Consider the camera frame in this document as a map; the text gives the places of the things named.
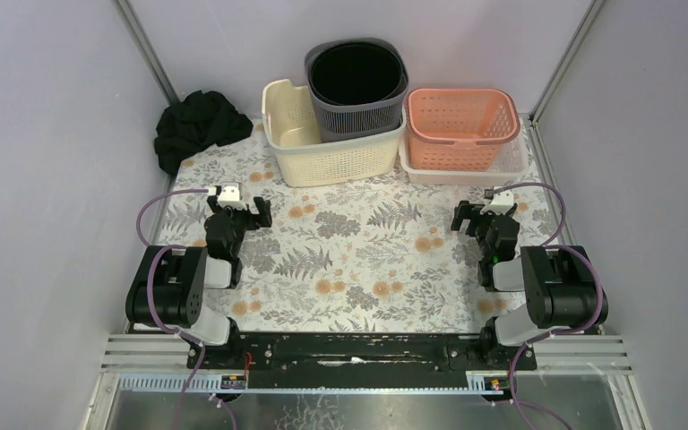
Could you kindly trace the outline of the white perforated shallow tray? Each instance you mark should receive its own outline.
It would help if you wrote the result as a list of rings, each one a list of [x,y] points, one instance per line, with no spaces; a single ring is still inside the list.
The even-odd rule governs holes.
[[[455,140],[449,134],[427,140],[422,133],[408,126],[401,138],[401,168],[408,179],[417,184],[503,186],[516,182],[529,169],[526,136],[519,126],[517,133],[487,139],[483,144],[476,133],[470,138]]]

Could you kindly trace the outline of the pink perforated plastic basket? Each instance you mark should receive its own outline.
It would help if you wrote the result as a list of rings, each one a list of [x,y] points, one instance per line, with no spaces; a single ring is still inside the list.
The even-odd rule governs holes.
[[[405,102],[416,169],[486,171],[520,132],[514,102],[501,90],[418,88]]]

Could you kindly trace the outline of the grey slatted waste bin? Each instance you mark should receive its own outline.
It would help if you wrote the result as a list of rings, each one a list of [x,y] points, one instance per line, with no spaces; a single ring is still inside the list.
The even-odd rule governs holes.
[[[329,47],[336,42],[352,40],[370,40],[382,42],[390,47],[393,47],[401,57],[398,49],[393,46],[393,44],[386,40],[377,38],[336,40],[322,43],[316,47],[313,47],[307,52],[305,56],[305,77],[307,80],[308,89],[311,93],[314,115],[321,132],[322,140],[324,142],[336,142],[366,137],[373,134],[393,131],[400,126],[401,107],[409,89],[409,75],[402,57],[401,60],[408,76],[408,86],[400,95],[392,99],[357,106],[333,106],[323,102],[314,95],[306,76],[306,60],[312,53],[323,47]]]

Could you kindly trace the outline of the black plastic bucket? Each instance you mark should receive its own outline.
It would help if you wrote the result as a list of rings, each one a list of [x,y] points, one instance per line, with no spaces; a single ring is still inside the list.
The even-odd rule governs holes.
[[[392,99],[408,86],[397,51],[382,42],[336,42],[312,53],[306,76],[318,99],[333,106],[357,106]]]

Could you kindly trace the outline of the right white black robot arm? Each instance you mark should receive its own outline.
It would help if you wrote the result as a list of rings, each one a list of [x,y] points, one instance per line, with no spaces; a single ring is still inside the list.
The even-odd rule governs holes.
[[[490,318],[472,351],[486,367],[499,369],[517,348],[543,335],[579,332],[603,323],[608,300],[581,246],[518,246],[517,206],[461,201],[451,230],[467,222],[466,234],[481,251],[477,279],[488,292],[517,293],[525,302]]]

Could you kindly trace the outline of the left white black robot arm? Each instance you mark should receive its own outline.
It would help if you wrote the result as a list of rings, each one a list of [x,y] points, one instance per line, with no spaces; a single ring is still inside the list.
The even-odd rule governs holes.
[[[254,198],[256,212],[242,201],[211,196],[204,221],[204,246],[149,245],[125,300],[129,323],[208,346],[208,357],[222,368],[236,365],[242,345],[232,338],[232,321],[203,304],[207,285],[235,288],[243,264],[246,233],[272,226],[271,202]]]

